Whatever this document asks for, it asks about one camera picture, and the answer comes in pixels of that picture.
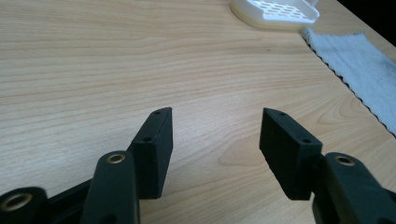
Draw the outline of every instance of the wooden table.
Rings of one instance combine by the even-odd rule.
[[[320,0],[318,33],[366,32]],[[285,111],[396,190],[396,140],[299,34],[252,28],[229,1],[0,2],[0,190],[49,196],[92,177],[149,113],[172,106],[175,147],[160,200],[142,223],[314,223],[259,151],[262,109]]]

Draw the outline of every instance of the fabric towel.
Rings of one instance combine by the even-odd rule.
[[[306,28],[303,38],[388,131],[396,135],[396,63],[373,46],[364,33],[318,35]]]

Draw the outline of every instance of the white plastic tray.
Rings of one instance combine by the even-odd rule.
[[[317,20],[318,0],[232,0],[230,7],[236,17],[262,29],[299,31]]]

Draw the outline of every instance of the black mechanical arm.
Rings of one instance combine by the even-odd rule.
[[[136,224],[139,199],[158,199],[173,149],[172,108],[152,112],[126,151],[109,152],[91,180],[56,196],[31,187],[0,197],[1,224]]]
[[[286,113],[264,108],[260,149],[291,200],[310,199],[318,224],[396,224],[396,194],[362,162],[321,154],[321,142]],[[139,199],[158,199],[173,149],[172,108],[152,112],[126,151],[97,163],[88,180],[52,198],[41,188],[0,197],[1,224],[135,224]]]
[[[307,201],[314,192],[318,224],[396,223],[396,194],[383,189],[358,159],[323,156],[321,148],[289,115],[264,108],[260,150],[289,199]]]

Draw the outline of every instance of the table surface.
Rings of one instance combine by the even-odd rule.
[[[0,190],[53,196],[92,177],[148,117],[174,113],[174,152],[160,200],[142,223],[314,223],[289,201],[259,151],[264,107],[364,162],[396,190],[396,140],[305,44],[252,28],[228,0],[1,1]],[[396,48],[335,0],[318,33],[365,32]]]

